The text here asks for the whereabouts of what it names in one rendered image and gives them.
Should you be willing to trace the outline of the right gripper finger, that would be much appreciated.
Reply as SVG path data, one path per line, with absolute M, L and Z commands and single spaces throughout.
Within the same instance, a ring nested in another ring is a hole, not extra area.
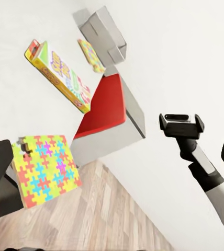
M 197 132 L 203 133 L 203 132 L 204 132 L 205 125 L 204 125 L 204 123 L 202 122 L 202 120 L 201 120 L 201 118 L 199 117 L 199 115 L 197 115 L 197 114 L 195 114 L 195 121 L 196 121 L 195 124 L 192 124 L 192 123 L 185 123 L 185 124 L 183 124 L 183 126 L 195 126 L 195 127 L 197 127 Z
M 160 122 L 160 130 L 163 130 L 164 133 L 167 134 L 182 134 L 180 133 L 176 133 L 176 132 L 171 132 L 167 130 L 167 121 L 165 120 L 165 118 L 163 117 L 162 114 L 159 115 L 159 122 Z

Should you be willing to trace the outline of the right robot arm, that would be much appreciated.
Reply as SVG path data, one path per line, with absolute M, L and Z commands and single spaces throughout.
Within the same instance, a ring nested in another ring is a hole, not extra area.
M 204 123 L 197 114 L 195 114 L 196 123 L 192 124 L 191 121 L 192 116 L 189 115 L 166 114 L 165 117 L 159 115 L 160 130 L 164 131 L 166 137 L 176 138 L 182 159 L 193 162 L 188 168 L 224 225 L 224 178 L 204 154 L 198 142 L 195 142 L 204 132 Z

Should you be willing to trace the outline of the jigsaw puzzle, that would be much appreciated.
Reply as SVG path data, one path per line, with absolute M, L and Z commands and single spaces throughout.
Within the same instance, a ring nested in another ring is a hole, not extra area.
M 21 143 L 29 154 L 19 154 L 20 147 L 11 145 L 24 210 L 82 185 L 65 135 L 27 135 Z
M 79 39 L 79 42 L 82 45 L 85 56 L 87 56 L 89 59 L 89 62 L 94 65 L 95 72 L 96 73 L 97 72 L 98 73 L 100 73 L 100 72 L 105 73 L 104 67 L 102 66 L 98 57 L 96 56 L 96 53 L 95 53 L 94 49 L 92 48 L 91 44 L 87 43 L 86 41 L 81 40 L 81 39 Z

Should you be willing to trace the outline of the toy box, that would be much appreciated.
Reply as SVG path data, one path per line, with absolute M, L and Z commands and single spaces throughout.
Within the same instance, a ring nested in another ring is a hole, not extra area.
M 95 11 L 80 30 L 105 68 L 126 61 L 126 41 L 105 6 Z

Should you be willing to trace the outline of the board game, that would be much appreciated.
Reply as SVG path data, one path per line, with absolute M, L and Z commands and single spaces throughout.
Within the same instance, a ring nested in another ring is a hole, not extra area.
M 35 53 L 32 53 L 33 48 L 36 48 Z M 49 42 L 45 40 L 40 44 L 34 39 L 25 56 L 83 114 L 91 110 L 91 90 L 62 57 L 55 52 Z

